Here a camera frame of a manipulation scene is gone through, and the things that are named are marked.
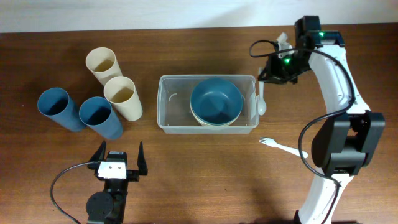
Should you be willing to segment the blue bowl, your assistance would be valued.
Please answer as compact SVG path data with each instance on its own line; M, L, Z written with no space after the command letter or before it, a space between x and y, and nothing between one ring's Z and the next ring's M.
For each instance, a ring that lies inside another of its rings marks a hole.
M243 110L243 95L235 84L210 78L197 84L190 95L190 109L208 123L227 123Z

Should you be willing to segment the white plastic fork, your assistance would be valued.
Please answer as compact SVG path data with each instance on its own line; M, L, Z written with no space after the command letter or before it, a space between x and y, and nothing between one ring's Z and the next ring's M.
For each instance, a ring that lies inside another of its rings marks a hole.
M289 152L289 153L294 154L294 155L299 156L299 157L303 156L305 159L308 157L308 153L307 152L303 151L302 153L300 153L298 149L292 148L292 147L288 147L288 146L285 146L285 145L281 145L281 144L277 143L272 138L261 137L261 138L259 138L259 142L261 144L265 144L266 146L279 148L279 149L281 149L283 151Z

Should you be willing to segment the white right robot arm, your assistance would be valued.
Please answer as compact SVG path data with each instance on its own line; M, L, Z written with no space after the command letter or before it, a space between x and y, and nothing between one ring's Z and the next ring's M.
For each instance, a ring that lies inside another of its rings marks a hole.
M295 22L295 45L281 34L264 54L259 71L258 109L264 114L266 83L297 83L299 75L313 71L326 106L326 114L309 122L298 138L296 154L314 174L308 197L295 212L294 223L331 223L346 186L373 158L385 128L382 113L374 113L361 97L349 70L345 42L337 30L323 30L318 16Z

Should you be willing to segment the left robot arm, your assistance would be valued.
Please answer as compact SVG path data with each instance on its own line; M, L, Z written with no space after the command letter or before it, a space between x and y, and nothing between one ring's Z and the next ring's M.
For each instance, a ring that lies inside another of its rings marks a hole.
M139 145L137 170L127 169L126 152L106 152L106 141L92 155L87 167L104 182L104 189L93 194L86 203L88 223L122 223L129 183L139 182L141 176L148 174L143 143Z

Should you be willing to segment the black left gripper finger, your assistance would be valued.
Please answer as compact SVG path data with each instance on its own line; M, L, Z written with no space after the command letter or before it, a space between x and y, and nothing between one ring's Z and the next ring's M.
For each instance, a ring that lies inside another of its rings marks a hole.
M146 159L144 156L144 146L143 146L143 142L140 142L139 145L139 153L138 153L138 157L137 157L137 166L138 166L138 172L139 175L143 175L143 176L147 176L148 175L148 167L147 167L147 163L146 163Z
M102 161L104 161L104 154L106 151L106 141L103 141L97 151L91 156L88 161L87 168L96 170Z

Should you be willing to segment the white plastic spoon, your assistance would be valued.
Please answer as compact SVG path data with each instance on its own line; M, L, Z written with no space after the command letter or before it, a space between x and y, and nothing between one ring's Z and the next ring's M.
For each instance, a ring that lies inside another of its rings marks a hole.
M264 82L258 81L258 87L259 87L258 113L260 116L263 116L267 109L267 105L264 100Z

